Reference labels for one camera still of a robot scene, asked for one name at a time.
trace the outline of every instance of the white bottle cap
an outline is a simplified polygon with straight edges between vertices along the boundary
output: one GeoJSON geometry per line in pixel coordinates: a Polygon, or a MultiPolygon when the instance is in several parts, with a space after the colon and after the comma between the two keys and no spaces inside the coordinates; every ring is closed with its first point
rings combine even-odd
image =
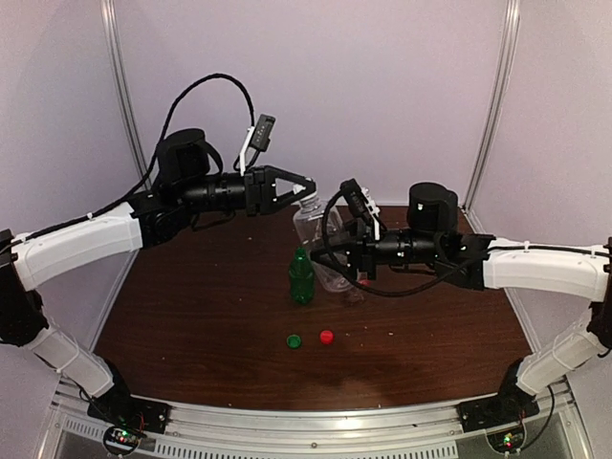
{"type": "MultiPolygon", "coordinates": [[[[306,189],[306,186],[302,186],[300,184],[295,184],[294,185],[294,194],[297,194],[299,192],[301,192],[302,190],[306,189]]],[[[312,199],[314,197],[317,196],[317,192],[315,191],[313,194],[309,194],[308,196],[304,196],[302,199],[299,200],[299,202],[303,202],[303,201],[307,201],[309,199],[312,199]]]]}

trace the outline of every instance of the plastic bottle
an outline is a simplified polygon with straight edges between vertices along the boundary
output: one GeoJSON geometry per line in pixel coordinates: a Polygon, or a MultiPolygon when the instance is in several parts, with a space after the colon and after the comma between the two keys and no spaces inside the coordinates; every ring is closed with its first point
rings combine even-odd
{"type": "MultiPolygon", "coordinates": [[[[358,282],[361,285],[365,285],[365,286],[369,286],[370,285],[370,281],[367,280],[365,277],[360,278],[360,280],[358,280],[358,282]]],[[[353,288],[353,289],[349,290],[348,292],[346,292],[345,298],[346,298],[346,302],[348,304],[351,304],[351,305],[360,304],[360,303],[363,303],[365,301],[365,292],[360,290],[360,289],[353,288]]]]}
{"type": "MultiPolygon", "coordinates": [[[[300,190],[301,187],[299,185],[294,186],[294,193],[298,193],[300,190]]],[[[316,193],[306,196],[298,203],[299,210],[294,215],[295,231],[297,231],[297,236],[302,246],[309,252],[309,245],[321,238],[323,211],[327,203],[319,199],[316,193]]],[[[339,233],[341,229],[342,218],[340,217],[338,209],[333,207],[329,213],[329,220],[327,221],[327,233],[332,236],[333,234],[339,233]]],[[[344,255],[338,255],[338,259],[340,263],[346,263],[346,257],[344,255]]],[[[318,263],[313,263],[313,266],[318,281],[328,292],[339,293],[353,288],[350,282],[348,282],[342,274],[336,273],[318,263]]]]}
{"type": "Polygon", "coordinates": [[[315,271],[303,247],[297,248],[289,265],[289,283],[291,298],[298,303],[306,304],[315,296],[315,271]]]}

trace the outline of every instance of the black mounting bracket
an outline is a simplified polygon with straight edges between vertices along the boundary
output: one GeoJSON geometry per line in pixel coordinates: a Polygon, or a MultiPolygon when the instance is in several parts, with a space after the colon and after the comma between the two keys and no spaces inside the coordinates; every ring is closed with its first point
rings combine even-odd
{"type": "Polygon", "coordinates": [[[522,359],[510,365],[497,395],[458,405],[457,411],[464,432],[516,423],[539,413],[536,397],[523,392],[516,385],[521,363],[522,359]]]}
{"type": "MultiPolygon", "coordinates": [[[[12,241],[12,233],[0,231],[0,251],[12,241]]],[[[37,291],[26,292],[13,263],[11,250],[0,254],[0,339],[6,344],[24,346],[32,342],[49,322],[42,314],[42,298],[37,291]]]]}
{"type": "Polygon", "coordinates": [[[137,432],[143,421],[144,431],[164,433],[170,406],[133,397],[117,367],[110,361],[106,364],[113,374],[113,386],[90,402],[87,415],[137,432]]]}

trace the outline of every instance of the green bottle cap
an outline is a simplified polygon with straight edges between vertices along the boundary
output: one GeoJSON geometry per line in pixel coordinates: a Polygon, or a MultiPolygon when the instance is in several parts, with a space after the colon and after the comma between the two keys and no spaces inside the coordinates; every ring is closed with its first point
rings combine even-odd
{"type": "Polygon", "coordinates": [[[295,251],[295,258],[297,258],[298,260],[305,260],[306,258],[308,258],[308,253],[306,253],[306,249],[301,246],[298,247],[295,251]]]}
{"type": "Polygon", "coordinates": [[[298,335],[289,335],[287,337],[287,345],[292,349],[297,349],[302,345],[302,338],[298,335]]]}

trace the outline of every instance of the vent grille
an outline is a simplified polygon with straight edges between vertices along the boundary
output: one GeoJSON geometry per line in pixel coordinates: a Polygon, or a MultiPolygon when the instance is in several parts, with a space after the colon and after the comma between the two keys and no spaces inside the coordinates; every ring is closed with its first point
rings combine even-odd
{"type": "MultiPolygon", "coordinates": [[[[299,456],[297,454],[292,454],[291,456],[284,456],[282,454],[271,455],[266,453],[253,455],[245,452],[217,451],[211,448],[172,444],[163,439],[158,440],[155,447],[155,455],[168,459],[287,459],[287,457],[296,458],[299,456]]],[[[315,453],[308,454],[308,457],[311,458],[316,458],[317,456],[318,454],[315,453]]],[[[445,442],[440,445],[407,448],[383,454],[325,454],[325,457],[338,459],[458,459],[459,456],[457,455],[457,446],[455,443],[445,442]]]]}
{"type": "Polygon", "coordinates": [[[68,418],[64,424],[64,430],[97,441],[102,441],[104,434],[103,428],[76,418],[68,418]]]}

